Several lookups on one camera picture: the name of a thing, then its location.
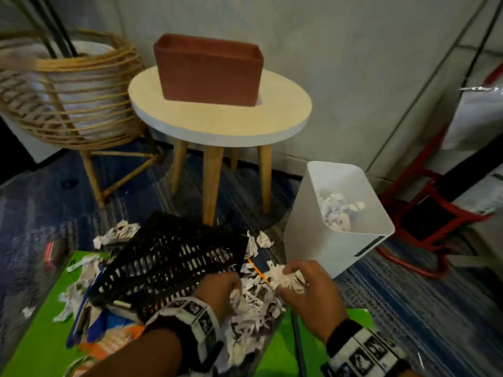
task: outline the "floor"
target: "floor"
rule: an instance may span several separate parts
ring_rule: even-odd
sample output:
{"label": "floor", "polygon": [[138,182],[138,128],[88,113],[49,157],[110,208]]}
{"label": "floor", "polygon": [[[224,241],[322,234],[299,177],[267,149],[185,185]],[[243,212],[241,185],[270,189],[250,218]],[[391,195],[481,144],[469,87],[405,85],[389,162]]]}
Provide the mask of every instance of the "floor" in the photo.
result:
{"label": "floor", "polygon": [[[136,142],[124,149],[142,151],[146,145]],[[0,187],[0,364],[8,360],[26,329],[20,311],[39,304],[52,283],[41,267],[41,250],[48,240],[66,238],[72,249],[91,250],[92,239],[122,219],[142,223],[156,209],[200,217],[202,158],[187,156],[179,191],[172,195],[167,175],[172,151],[165,148],[165,155],[163,165],[149,167],[124,185],[102,210],[92,197],[80,157],[73,152]],[[99,179],[108,184],[141,161],[101,157],[95,165]],[[299,181],[273,175],[272,209],[266,217],[261,214],[258,172],[241,168],[232,173],[225,168],[216,216],[223,221],[234,211],[232,227],[253,233],[267,230],[277,244],[267,255],[282,261],[281,234],[298,187]],[[393,239],[386,246],[412,261],[435,266],[423,251]],[[498,307],[503,290],[489,270],[455,269],[445,279],[433,281],[371,252],[336,281],[348,306],[369,309],[416,371],[432,376],[503,375],[503,315]]]}

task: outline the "brown rectangular box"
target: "brown rectangular box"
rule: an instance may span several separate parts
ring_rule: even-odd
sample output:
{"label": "brown rectangular box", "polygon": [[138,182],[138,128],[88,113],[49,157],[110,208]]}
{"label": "brown rectangular box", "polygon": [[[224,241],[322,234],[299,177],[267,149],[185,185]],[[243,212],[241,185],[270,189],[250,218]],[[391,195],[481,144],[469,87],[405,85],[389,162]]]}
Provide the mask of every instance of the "brown rectangular box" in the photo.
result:
{"label": "brown rectangular box", "polygon": [[154,53],[165,99],[255,106],[264,66],[257,45],[165,34]]}

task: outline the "white table top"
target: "white table top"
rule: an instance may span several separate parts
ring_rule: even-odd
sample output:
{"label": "white table top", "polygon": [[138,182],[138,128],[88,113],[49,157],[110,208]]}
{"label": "white table top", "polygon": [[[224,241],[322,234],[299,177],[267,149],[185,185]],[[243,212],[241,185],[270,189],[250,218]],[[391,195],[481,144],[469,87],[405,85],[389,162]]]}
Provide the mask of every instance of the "white table top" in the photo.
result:
{"label": "white table top", "polygon": [[295,82],[262,70],[261,104],[255,107],[167,101],[157,67],[129,85],[133,109],[148,126],[190,143],[254,147],[280,142],[300,132],[311,114],[311,98]]}

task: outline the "red metal frame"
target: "red metal frame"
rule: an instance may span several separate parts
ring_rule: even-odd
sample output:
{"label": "red metal frame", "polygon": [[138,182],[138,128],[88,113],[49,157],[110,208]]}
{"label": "red metal frame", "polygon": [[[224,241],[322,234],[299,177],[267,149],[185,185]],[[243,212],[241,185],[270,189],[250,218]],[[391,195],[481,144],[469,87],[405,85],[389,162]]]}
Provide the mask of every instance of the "red metal frame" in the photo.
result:
{"label": "red metal frame", "polygon": [[[491,85],[503,74],[503,63],[501,63],[483,82],[483,85]],[[445,126],[433,139],[431,139],[424,149],[418,154],[414,161],[406,168],[406,170],[397,178],[393,185],[380,196],[381,202],[387,210],[388,214],[395,225],[395,236],[398,238],[411,243],[416,247],[423,248],[427,251],[435,253],[437,255],[438,264],[437,270],[426,270],[414,264],[408,263],[405,260],[393,255],[387,249],[378,246],[376,248],[377,252],[381,254],[385,259],[399,264],[412,272],[424,276],[425,278],[441,279],[449,273],[449,261],[447,259],[447,254],[449,254],[450,248],[446,245],[435,245],[438,240],[445,237],[446,234],[451,233],[456,228],[466,224],[477,221],[487,220],[490,215],[478,215],[474,213],[462,210],[455,205],[451,204],[440,196],[434,187],[434,182],[440,176],[436,172],[433,172],[424,167],[426,161],[437,152],[438,148],[442,144],[444,136],[447,132],[449,125]],[[411,183],[414,179],[419,176],[429,177],[431,180],[424,186],[424,188],[410,201],[404,202],[399,201],[395,196],[402,190],[405,186]],[[415,239],[411,234],[409,234],[401,226],[401,217],[406,211],[412,208],[416,203],[421,201],[427,196],[431,197],[438,205],[452,213],[456,218],[450,221],[446,226],[440,228],[435,233],[431,234],[429,237],[422,241]]]}

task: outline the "round side table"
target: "round side table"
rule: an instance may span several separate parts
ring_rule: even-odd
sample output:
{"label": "round side table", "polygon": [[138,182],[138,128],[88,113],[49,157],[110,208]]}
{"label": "round side table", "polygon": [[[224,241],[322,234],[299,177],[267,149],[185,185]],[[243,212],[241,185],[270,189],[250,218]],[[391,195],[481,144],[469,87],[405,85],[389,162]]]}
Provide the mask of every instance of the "round side table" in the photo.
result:
{"label": "round side table", "polygon": [[176,192],[189,143],[205,146],[203,162],[203,222],[213,224],[222,168],[223,151],[231,148],[231,169],[237,167],[237,149],[257,147],[262,209],[271,209],[272,144],[300,132],[307,123],[312,103],[295,82],[262,70],[259,100],[255,107],[167,101],[157,67],[136,75],[129,85],[136,114],[148,126],[172,136],[174,161],[171,190]]}

